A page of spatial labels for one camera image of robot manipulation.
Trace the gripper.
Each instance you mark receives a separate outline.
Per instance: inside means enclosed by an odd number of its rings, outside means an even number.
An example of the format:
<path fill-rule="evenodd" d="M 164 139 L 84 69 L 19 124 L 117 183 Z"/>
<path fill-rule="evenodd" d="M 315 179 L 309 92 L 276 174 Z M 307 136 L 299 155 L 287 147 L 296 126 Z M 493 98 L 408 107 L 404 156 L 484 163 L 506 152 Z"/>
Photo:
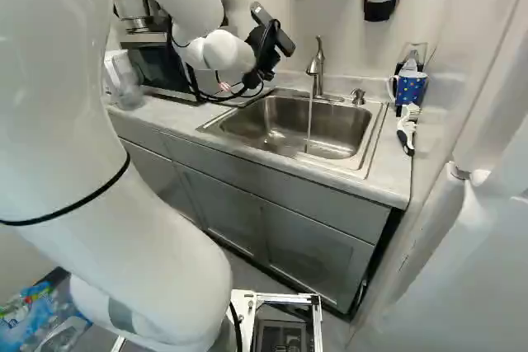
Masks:
<path fill-rule="evenodd" d="M 255 55 L 255 71 L 262 80 L 271 81 L 276 65 L 281 61 L 281 56 L 276 51 L 277 28 L 279 24 L 266 24 L 255 27 L 246 39 Z"/>

